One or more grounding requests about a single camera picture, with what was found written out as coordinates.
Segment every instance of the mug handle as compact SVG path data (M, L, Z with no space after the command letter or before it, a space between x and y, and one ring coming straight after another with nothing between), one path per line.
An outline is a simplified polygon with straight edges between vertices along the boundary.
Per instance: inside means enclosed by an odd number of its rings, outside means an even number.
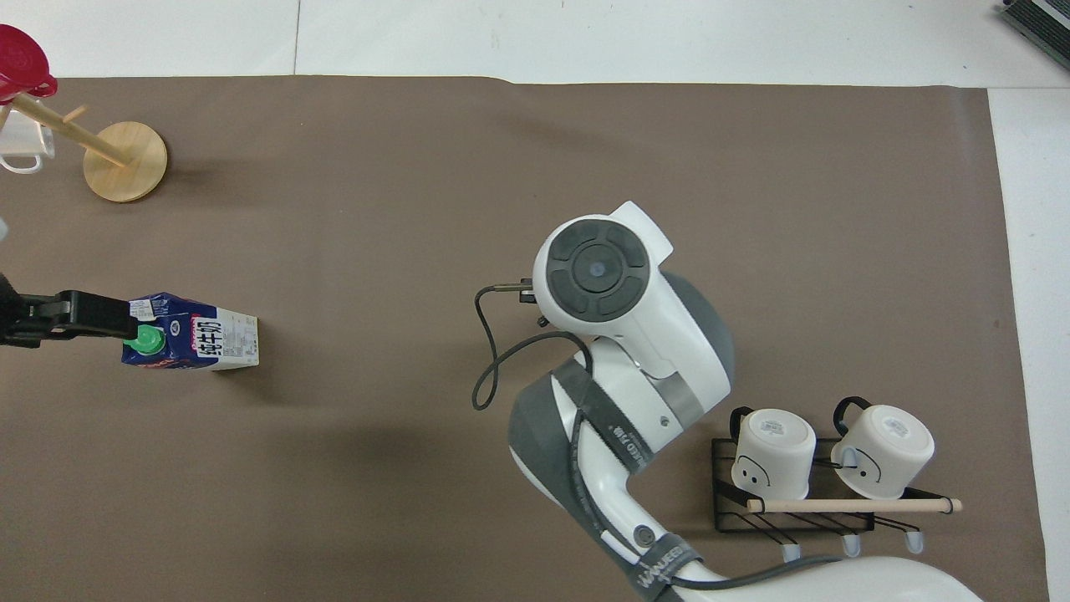
M836 412L832 413L832 427L836 427L836 432L839 433L841 437L847 434L847 425L843 422L843 415L847 412L847 406L851 404L854 404L862 410L873 405L856 396L841 400L836 406Z
M752 412L754 411L747 406L739 406L732 411L732 416L729 418L729 434L734 444L739 444L739 422L743 420L743 417Z
M56 81L56 78L51 75L46 75L45 80L37 84L36 88L28 90L30 95L37 96L39 98L47 98L56 92L59 91L60 84Z
M7 168L9 171L13 173L36 173L37 171L41 171L42 167L44 167L45 161L41 158L40 154L33 155L33 158L36 159L36 163L33 164L33 167L15 167L12 164L7 163L7 160L3 157L3 155L0 155L0 165L3 165L4 167Z

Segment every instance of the wooden rod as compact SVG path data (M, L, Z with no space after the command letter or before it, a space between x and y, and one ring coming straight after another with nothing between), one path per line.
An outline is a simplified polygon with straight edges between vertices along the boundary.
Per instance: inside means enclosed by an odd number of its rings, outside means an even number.
M939 499L750 499L748 512L961 512L962 501Z
M95 152L119 167L126 167L134 160L123 151L105 142L95 134L89 133L77 123L64 123L63 115L33 101L26 94L15 94L15 97L11 101L11 106L37 123L50 127L52 132L71 138L87 150Z
M63 123L71 123L75 119L78 119L87 110L89 110L89 105L81 105L80 107L72 110L71 112L63 115Z

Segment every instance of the milk carton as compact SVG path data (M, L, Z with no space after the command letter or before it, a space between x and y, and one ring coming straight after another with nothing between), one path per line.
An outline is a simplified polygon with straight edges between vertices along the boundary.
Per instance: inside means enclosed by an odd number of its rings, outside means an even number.
M140 368L228 370L260 364L257 319L158 292L131 300L138 337L123 364Z

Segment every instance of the sticker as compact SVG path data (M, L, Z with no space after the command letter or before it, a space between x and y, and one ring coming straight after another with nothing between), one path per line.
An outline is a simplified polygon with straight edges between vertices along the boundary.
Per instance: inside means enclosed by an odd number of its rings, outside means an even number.
M151 323L156 320L156 314L152 313L152 299L138 298L131 300L131 315L141 323Z
M777 420L763 420L762 425L759 426L758 429L766 435L773 435L776 437L784 436L784 426Z
M884 428L900 439L905 439L911 436L911 430L907 429L906 426L903 425L903 421L898 418L885 418Z
M190 322L193 349L198 358L244 361L259 353L256 319L218 310L217 318L195 317Z

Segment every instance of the black handle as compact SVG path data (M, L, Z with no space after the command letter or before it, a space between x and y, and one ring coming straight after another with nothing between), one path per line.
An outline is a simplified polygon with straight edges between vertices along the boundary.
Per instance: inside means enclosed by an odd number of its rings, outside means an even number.
M754 411L747 406L739 406L732 411L732 416L729 418L729 434L732 436L732 443L739 444L739 421L752 412Z
M847 426L845 422L843 422L843 415L844 413L847 412L847 406L850 406L851 404L854 404L862 410L866 410L873 405L867 402L866 400L855 396L852 396L850 398L844 398L843 400L841 400L840 403L836 406L836 412L832 413L832 427L836 427L836 432L839 433L841 437L847 434Z

